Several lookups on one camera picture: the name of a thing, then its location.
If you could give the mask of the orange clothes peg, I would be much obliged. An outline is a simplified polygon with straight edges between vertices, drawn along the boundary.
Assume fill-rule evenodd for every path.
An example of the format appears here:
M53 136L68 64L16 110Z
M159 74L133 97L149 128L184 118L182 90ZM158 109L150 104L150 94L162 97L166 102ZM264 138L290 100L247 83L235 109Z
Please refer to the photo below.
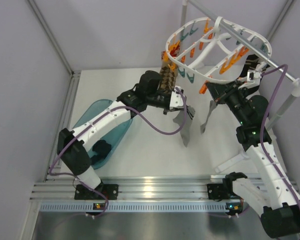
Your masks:
M209 83L209 81L205 81L204 84L202 85L202 87L199 90L199 94L203 95L206 93L208 87L207 87L207 83Z

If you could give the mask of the white oval clip hanger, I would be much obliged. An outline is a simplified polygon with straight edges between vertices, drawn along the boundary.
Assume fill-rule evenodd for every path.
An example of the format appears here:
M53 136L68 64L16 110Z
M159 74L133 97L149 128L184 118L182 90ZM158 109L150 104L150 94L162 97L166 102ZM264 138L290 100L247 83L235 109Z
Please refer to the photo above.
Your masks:
M208 26L205 17L196 18L187 22L183 35L193 31L181 43L181 34L178 29L167 39L165 49L168 51L177 47L174 44L182 44L178 47L178 54L172 51L172 61L180 66L180 71L186 70L185 77L191 83L196 79L209 81L209 83L228 84L233 81L244 83L246 77L237 79L242 72L245 61L249 55L253 55L253 48L262 48L267 43L265 51L261 53L266 57L272 56L270 42L261 34L245 28L237 23L218 17L216 20L209 20ZM261 64L255 71L263 72L267 64L261 59Z

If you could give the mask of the grey striped sock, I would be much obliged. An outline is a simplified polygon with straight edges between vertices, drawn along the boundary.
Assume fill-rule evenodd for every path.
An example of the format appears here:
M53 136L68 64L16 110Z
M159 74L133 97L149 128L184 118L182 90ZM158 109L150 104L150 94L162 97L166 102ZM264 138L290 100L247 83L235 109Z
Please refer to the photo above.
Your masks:
M200 133L203 134L205 131L206 131L206 127L207 127L207 124L208 124L208 120L212 114L212 112L216 109L217 107L217 103L214 101L214 100L211 100L209 102L209 111L208 111L208 114L206 116L206 120L205 122L200 126Z

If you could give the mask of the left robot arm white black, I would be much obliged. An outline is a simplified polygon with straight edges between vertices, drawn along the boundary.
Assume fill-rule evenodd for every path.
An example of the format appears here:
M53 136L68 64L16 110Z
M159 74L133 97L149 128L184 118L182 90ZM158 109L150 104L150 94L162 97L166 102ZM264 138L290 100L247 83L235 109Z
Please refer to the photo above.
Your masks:
M186 135L195 116L195 109L187 105L186 97L180 86L169 90L160 88L162 76L153 70L147 70L135 86L122 92L110 106L97 116L74 128L64 128L58 134L57 158L62 160L82 185L85 192L93 199L103 194L103 181L92 167L92 160L88 151L97 146L100 151L97 155L109 150L109 145L104 144L101 138L119 125L141 116L148 106L163 109L163 112L177 111L173 122L178 124L178 129L165 132L158 129L163 135L181 134L184 145L189 142Z

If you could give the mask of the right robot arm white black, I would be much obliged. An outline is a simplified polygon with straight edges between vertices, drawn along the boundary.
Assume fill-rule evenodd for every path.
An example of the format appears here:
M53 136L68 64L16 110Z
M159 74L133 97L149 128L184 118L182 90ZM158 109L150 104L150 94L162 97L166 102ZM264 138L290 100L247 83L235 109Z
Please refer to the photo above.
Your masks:
M249 97L238 81L227 84L206 83L217 105L227 105L239 122L236 137L252 160L267 191L263 194L242 172L227 174L222 180L228 198L239 197L258 214L266 234L277 239L300 234L300 195L292 186L277 159L273 141L265 129L268 100L261 95Z

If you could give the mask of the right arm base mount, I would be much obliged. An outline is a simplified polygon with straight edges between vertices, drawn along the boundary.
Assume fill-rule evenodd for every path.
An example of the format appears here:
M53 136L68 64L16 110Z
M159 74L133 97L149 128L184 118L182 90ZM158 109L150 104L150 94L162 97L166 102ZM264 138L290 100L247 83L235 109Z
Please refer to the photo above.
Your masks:
M206 185L209 200L220 202L234 198L234 194L223 183L209 183Z

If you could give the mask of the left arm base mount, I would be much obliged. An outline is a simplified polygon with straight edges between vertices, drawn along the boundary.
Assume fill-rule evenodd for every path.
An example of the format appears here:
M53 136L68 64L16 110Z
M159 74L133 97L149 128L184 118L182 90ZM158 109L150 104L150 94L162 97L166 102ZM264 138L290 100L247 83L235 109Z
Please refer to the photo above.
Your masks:
M118 184L104 184L102 188L97 190L102 195L104 195L108 200L117 200L119 194L119 185ZM99 194L90 191L82 184L76 186L75 200L103 200L104 198Z

